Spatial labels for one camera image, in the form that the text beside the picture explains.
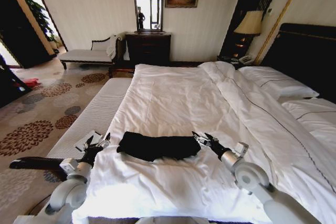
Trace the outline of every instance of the black cloth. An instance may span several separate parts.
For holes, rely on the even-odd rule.
[[[117,152],[125,152],[133,157],[154,161],[160,157],[177,160],[195,156],[201,149],[193,136],[149,137],[139,133],[125,132]]]

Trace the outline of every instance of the red object on floor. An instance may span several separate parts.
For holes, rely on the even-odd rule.
[[[38,81],[38,78],[31,78],[31,79],[23,80],[23,82],[30,88],[40,85],[40,83],[38,83],[37,81]]]

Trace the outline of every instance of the mirror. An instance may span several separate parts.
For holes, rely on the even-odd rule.
[[[134,0],[137,31],[162,31],[162,0]]]

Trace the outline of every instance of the carpet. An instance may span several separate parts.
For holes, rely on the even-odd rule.
[[[109,80],[108,66],[68,63],[55,58],[30,69],[12,69],[23,81],[38,78],[33,91],[0,109],[0,217],[12,223],[51,194],[59,180],[41,170],[14,170],[9,164],[24,156],[45,157],[83,109]],[[114,77],[132,77],[116,73]]]

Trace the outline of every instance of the pillowcase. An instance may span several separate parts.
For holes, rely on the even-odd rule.
[[[109,40],[109,44],[106,48],[106,54],[108,57],[111,58],[111,60],[113,60],[116,56],[116,49],[115,49],[115,44],[117,42],[117,36],[116,35],[111,35],[110,40]]]
[[[336,104],[325,99],[285,102],[282,106],[332,155],[336,152]]]
[[[107,47],[111,43],[111,37],[104,40],[93,40],[92,41],[92,51],[106,51]]]
[[[280,97],[310,98],[319,95],[310,87],[270,67],[242,67],[238,71],[276,100]]]

